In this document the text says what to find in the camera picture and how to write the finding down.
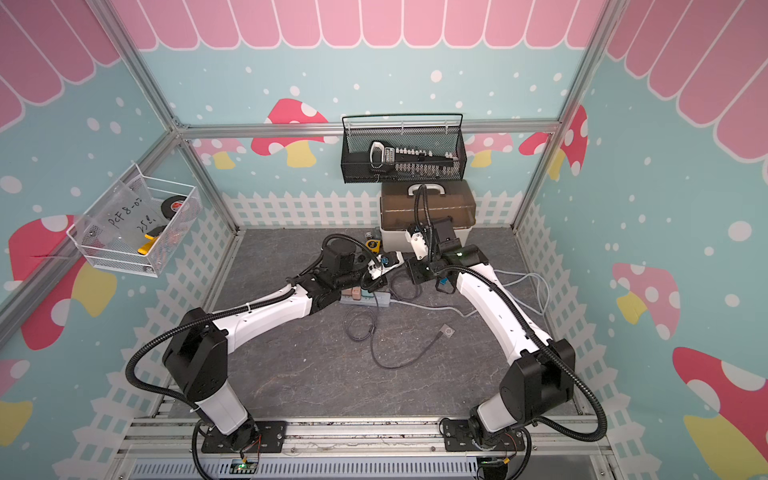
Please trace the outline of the silver mp3 player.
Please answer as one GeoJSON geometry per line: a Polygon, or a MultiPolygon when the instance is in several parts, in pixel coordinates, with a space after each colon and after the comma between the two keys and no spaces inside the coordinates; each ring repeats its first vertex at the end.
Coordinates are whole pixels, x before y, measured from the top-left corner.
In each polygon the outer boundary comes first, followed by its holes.
{"type": "Polygon", "coordinates": [[[447,324],[443,324],[442,327],[440,328],[440,332],[444,336],[450,338],[450,337],[452,337],[454,335],[455,330],[453,328],[451,328],[450,326],[448,326],[447,324]]]}

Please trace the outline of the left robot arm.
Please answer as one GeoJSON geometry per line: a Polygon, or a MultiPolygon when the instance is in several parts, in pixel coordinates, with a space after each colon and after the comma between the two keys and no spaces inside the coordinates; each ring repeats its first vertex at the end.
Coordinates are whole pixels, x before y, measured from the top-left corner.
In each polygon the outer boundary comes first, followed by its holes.
{"type": "Polygon", "coordinates": [[[242,306],[207,313],[187,312],[181,323],[140,347],[128,360],[128,383],[171,396],[196,411],[222,435],[231,450],[246,449],[260,438],[259,428],[228,380],[230,354],[249,341],[292,320],[308,317],[340,300],[346,289],[378,289],[387,272],[400,267],[400,252],[375,253],[346,235],[328,235],[319,256],[280,290],[242,306]],[[165,344],[162,361],[179,389],[172,391],[139,378],[139,361],[165,344]]]}

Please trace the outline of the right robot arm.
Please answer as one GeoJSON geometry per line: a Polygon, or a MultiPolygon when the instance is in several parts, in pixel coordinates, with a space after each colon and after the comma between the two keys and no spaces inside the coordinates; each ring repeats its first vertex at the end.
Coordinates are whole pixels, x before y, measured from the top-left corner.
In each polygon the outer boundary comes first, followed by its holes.
{"type": "Polygon", "coordinates": [[[523,311],[502,285],[486,255],[475,245],[462,245],[450,218],[430,215],[428,187],[413,189],[414,222],[408,229],[414,258],[414,282],[432,280],[443,293],[468,300],[494,334],[509,368],[498,391],[469,415],[472,440],[481,448],[495,445],[499,435],[533,423],[581,442],[597,442],[608,430],[605,411],[595,393],[575,371],[575,349],[565,339],[553,340],[523,311]],[[551,409],[581,392],[596,416],[590,432],[572,430],[547,418],[551,409]]]}

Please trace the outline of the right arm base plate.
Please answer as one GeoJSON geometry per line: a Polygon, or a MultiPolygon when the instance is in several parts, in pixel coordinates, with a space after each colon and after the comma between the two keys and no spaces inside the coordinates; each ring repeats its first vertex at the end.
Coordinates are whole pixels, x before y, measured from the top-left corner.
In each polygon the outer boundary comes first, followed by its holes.
{"type": "Polygon", "coordinates": [[[525,449],[521,434],[509,428],[488,432],[479,420],[450,419],[444,417],[438,422],[438,430],[448,452],[489,452],[517,453],[525,449]]]}

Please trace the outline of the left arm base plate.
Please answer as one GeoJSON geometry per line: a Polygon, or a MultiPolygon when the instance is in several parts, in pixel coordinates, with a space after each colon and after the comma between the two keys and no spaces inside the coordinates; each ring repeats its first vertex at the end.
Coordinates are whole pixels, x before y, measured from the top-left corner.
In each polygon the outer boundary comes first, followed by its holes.
{"type": "Polygon", "coordinates": [[[247,420],[231,434],[210,427],[202,444],[202,452],[214,453],[280,453],[286,439],[286,421],[247,420]]]}

